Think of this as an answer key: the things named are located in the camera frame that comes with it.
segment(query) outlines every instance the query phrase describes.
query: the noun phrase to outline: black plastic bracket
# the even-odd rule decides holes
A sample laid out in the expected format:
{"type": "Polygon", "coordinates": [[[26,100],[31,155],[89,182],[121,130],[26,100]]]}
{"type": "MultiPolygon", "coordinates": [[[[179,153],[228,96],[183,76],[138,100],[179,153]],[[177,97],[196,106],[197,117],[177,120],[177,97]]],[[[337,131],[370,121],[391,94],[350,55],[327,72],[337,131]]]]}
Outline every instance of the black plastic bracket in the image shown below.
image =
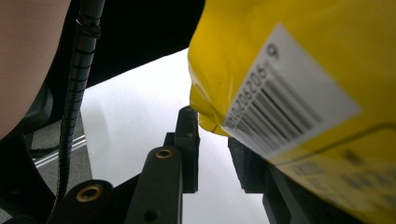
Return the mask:
{"type": "Polygon", "coordinates": [[[181,223],[181,155],[158,147],[146,159],[124,224],[181,223]]]}
{"type": "Polygon", "coordinates": [[[189,106],[178,112],[174,133],[167,133],[164,146],[177,147],[183,161],[183,193],[198,191],[198,157],[200,137],[198,114],[189,106]]]}

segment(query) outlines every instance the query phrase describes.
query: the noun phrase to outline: black cable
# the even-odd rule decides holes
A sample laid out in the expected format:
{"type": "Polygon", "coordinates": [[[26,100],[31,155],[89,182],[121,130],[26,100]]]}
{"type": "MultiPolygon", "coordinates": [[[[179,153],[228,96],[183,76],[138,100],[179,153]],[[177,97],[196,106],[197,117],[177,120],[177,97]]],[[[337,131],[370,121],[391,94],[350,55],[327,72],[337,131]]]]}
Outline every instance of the black cable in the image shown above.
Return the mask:
{"type": "Polygon", "coordinates": [[[54,207],[61,202],[67,190],[73,136],[82,98],[87,86],[96,39],[100,37],[99,22],[104,5],[105,0],[81,0],[80,2],[80,10],[76,19],[77,30],[64,105],[64,116],[61,125],[58,187],[54,207]]]}

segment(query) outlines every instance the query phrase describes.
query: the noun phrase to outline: screw hole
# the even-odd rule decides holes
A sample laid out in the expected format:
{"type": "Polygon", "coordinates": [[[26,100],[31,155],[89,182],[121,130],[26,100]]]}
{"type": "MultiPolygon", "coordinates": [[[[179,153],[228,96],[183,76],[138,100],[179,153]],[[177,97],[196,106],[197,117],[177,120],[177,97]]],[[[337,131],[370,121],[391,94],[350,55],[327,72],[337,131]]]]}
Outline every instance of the screw hole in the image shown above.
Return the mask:
{"type": "Polygon", "coordinates": [[[160,213],[157,210],[149,210],[145,213],[145,220],[147,222],[153,222],[160,217],[160,213]]]}
{"type": "Polygon", "coordinates": [[[158,151],[155,155],[160,159],[166,159],[172,156],[172,151],[169,149],[163,149],[158,151]]]}

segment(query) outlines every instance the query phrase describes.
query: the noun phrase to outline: white paper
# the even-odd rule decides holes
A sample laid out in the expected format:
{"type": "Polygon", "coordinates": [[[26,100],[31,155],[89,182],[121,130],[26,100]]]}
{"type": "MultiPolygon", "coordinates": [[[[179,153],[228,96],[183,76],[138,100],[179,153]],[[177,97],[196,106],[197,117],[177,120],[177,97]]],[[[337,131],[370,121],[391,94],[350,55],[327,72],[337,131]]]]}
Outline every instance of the white paper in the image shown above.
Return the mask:
{"type": "MultiPolygon", "coordinates": [[[[139,174],[147,154],[174,132],[189,104],[183,50],[86,90],[81,108],[94,179],[117,186],[139,174]]],[[[262,194],[245,194],[227,139],[200,130],[199,191],[183,195],[183,223],[268,223],[262,194]]]]}

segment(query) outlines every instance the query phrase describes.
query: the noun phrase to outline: white label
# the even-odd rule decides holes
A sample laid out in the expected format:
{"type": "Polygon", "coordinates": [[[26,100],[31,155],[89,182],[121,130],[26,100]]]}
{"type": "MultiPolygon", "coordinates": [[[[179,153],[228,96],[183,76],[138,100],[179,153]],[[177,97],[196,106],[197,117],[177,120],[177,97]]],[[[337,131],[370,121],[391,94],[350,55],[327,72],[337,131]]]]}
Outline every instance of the white label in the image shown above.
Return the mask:
{"type": "Polygon", "coordinates": [[[268,159],[360,112],[279,24],[250,67],[222,128],[268,159]]]}

